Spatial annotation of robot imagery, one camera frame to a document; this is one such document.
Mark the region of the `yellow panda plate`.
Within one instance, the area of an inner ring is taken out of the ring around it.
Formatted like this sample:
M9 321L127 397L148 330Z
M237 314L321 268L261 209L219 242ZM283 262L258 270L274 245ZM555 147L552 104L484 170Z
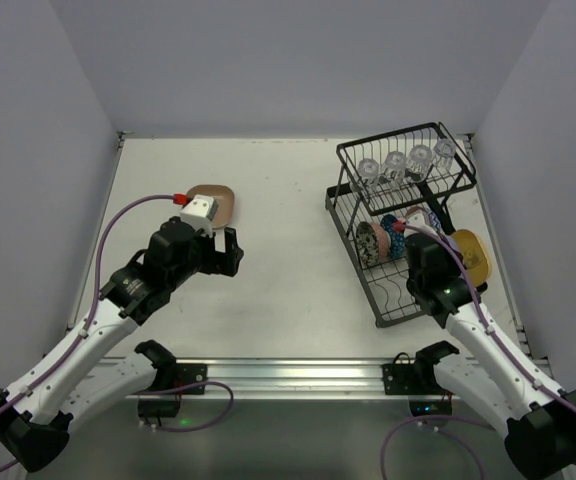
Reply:
M482 287L492 274L492 261L482 239L468 229L456 230L452 235L469 279L476 288Z

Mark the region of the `brown panda plate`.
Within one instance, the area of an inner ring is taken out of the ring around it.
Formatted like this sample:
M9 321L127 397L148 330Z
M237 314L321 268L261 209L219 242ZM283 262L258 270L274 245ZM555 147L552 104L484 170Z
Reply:
M225 185L200 184L191 187L187 195L194 197L204 195L212 197L217 204L217 211L212 220L214 230L221 230L228 226L232 220L235 205L235 194Z

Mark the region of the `pink floral-inside bowl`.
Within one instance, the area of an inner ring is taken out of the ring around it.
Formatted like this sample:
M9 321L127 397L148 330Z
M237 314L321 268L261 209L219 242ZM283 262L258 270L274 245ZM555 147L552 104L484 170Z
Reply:
M379 224L363 221L355 229L355 245L360 261L373 267L389 256L391 239Z

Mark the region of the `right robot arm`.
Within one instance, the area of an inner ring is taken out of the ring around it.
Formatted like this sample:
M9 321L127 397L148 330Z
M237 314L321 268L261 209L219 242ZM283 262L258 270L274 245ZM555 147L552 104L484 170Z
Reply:
M456 394L502 438L515 468L544 479L576 463L576 390L544 373L498 327L460 256L440 236L415 227L406 239L407 289L422 311L458 340L419 352L423 376Z

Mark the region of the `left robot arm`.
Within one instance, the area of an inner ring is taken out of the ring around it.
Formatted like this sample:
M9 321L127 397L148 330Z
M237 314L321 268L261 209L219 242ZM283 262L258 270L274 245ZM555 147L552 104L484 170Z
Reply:
M233 277L243 250L235 229L215 238L178 217L161 225L147 248L114 272L89 313L37 365L0 388L0 443L27 472L49 465L77 427L133 393L177 394L205 380L182 383L174 355L154 340L139 343L118 365L99 362L196 273Z

